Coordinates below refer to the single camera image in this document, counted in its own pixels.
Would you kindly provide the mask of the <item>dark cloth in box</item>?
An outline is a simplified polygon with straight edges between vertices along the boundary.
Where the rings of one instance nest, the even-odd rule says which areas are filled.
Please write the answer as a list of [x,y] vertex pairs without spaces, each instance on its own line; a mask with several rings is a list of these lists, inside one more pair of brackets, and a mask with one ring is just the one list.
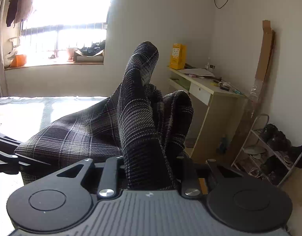
[[74,51],[75,63],[103,63],[106,40],[93,43],[90,47],[83,47]]

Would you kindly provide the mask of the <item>window security bars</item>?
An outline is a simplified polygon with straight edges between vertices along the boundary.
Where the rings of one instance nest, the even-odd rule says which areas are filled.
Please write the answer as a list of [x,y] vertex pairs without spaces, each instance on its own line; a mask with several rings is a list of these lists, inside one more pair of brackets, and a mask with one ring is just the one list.
[[90,47],[106,39],[106,23],[33,26],[21,24],[20,50],[31,60],[65,60],[71,49]]

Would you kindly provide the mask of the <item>yellow box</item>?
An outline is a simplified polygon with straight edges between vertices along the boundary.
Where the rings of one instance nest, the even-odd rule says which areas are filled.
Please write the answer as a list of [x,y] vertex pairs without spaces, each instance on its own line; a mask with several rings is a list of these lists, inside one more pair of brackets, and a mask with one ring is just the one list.
[[170,55],[169,67],[174,70],[182,70],[185,68],[187,55],[187,46],[183,44],[175,43],[172,46]]

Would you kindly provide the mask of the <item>white low shelf unit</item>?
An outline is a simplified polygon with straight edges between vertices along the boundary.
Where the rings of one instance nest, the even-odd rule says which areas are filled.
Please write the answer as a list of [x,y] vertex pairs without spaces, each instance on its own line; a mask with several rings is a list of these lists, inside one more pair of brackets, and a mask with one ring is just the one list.
[[243,111],[246,96],[225,91],[210,79],[188,76],[169,69],[170,88],[186,92],[194,115],[185,141],[185,151],[196,163],[207,159],[231,163],[237,151],[229,150]]

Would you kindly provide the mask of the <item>long cardboard strip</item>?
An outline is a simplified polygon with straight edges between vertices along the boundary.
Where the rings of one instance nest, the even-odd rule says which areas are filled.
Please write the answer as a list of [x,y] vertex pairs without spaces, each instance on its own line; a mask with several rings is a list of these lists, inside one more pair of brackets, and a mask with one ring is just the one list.
[[252,124],[259,115],[262,98],[266,91],[266,83],[270,76],[272,59],[274,57],[276,33],[271,27],[271,21],[262,21],[263,38],[255,80],[248,95],[241,120],[230,143],[227,157],[224,161],[231,164],[238,155],[247,139]]

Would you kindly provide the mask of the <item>metal shoe rack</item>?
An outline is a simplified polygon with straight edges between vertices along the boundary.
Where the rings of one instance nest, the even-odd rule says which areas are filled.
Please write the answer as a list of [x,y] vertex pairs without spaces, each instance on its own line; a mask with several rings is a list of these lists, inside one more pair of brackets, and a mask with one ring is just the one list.
[[302,168],[302,145],[292,146],[269,119],[264,113],[256,117],[232,166],[279,187],[296,168]]

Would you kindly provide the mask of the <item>dark plaid flannel pants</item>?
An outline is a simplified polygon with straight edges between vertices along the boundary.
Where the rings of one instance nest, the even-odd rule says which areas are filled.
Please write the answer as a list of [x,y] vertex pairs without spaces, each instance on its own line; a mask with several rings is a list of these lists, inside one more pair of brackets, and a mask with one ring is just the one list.
[[55,120],[15,152],[57,169],[122,156],[129,189],[174,189],[173,161],[184,152],[194,110],[186,92],[163,95],[150,83],[158,55],[151,42],[139,44],[111,96]]

